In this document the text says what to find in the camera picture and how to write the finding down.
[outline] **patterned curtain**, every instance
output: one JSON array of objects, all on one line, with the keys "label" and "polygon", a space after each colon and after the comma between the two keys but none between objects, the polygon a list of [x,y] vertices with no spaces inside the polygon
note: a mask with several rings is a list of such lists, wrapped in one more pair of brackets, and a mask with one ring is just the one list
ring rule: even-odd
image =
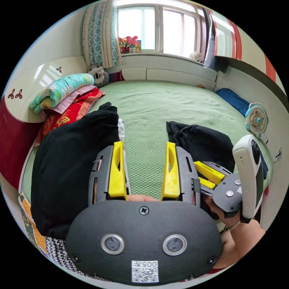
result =
[{"label": "patterned curtain", "polygon": [[102,0],[87,7],[82,31],[84,58],[88,67],[122,65],[117,35],[116,0]]}]

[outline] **yellow bracket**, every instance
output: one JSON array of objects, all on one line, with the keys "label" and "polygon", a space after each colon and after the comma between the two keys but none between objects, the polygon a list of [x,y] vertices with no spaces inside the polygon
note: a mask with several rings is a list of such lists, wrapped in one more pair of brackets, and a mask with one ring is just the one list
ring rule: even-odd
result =
[{"label": "yellow bracket", "polygon": [[113,146],[108,194],[111,198],[124,197],[127,200],[122,141],[115,142]]},{"label": "yellow bracket", "polygon": [[163,198],[177,199],[179,196],[180,184],[176,145],[174,143],[167,142],[161,200],[163,200]]},{"label": "yellow bracket", "polygon": [[199,180],[200,180],[201,185],[203,185],[203,186],[205,186],[205,187],[207,187],[207,188],[209,188],[211,190],[214,189],[215,186],[216,186],[216,184],[214,184],[214,183],[212,183],[210,181],[207,181],[205,179],[202,179],[200,177],[199,177]]},{"label": "yellow bracket", "polygon": [[216,185],[219,185],[221,181],[225,178],[224,174],[216,171],[215,169],[212,169],[211,167],[203,164],[202,162],[199,161],[194,162],[194,165],[199,173],[201,173],[203,176],[205,176],[207,179],[209,179],[212,183],[215,183]]}]

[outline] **person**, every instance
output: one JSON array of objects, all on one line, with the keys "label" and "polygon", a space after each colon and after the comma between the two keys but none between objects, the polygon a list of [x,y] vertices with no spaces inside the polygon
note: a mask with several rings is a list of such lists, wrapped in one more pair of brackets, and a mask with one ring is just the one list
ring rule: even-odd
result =
[{"label": "person", "polygon": [[[128,195],[127,200],[135,202],[160,201],[145,195]],[[214,203],[212,197],[205,196],[204,201],[208,204],[211,212],[219,216],[220,221],[226,226],[225,229],[227,228],[221,233],[223,253],[213,267],[219,271],[235,264],[244,257],[260,241],[265,231],[254,219],[248,224],[240,223],[240,211],[232,218],[225,218],[223,210]]]}]

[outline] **green bed sheet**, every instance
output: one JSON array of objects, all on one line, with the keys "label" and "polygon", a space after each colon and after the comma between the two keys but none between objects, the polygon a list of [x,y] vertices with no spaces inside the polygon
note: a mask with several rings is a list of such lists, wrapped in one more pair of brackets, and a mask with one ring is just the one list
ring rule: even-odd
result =
[{"label": "green bed sheet", "polygon": [[[91,108],[111,102],[125,126],[124,144],[132,194],[160,198],[168,134],[166,121],[198,124],[227,134],[233,145],[248,134],[245,118],[212,91],[171,82],[122,81],[102,88],[106,93]],[[273,175],[267,147],[258,142],[269,168],[264,188]],[[32,167],[37,148],[28,160],[23,190],[30,201]]]}]

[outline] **bracelet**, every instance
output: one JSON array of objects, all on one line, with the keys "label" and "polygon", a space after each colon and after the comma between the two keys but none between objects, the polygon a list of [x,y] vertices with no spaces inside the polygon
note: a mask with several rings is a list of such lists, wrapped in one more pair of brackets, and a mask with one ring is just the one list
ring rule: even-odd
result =
[{"label": "bracelet", "polygon": [[241,220],[239,220],[233,227],[229,228],[227,225],[224,228],[224,231],[232,231],[234,230],[239,224],[241,223]]}]

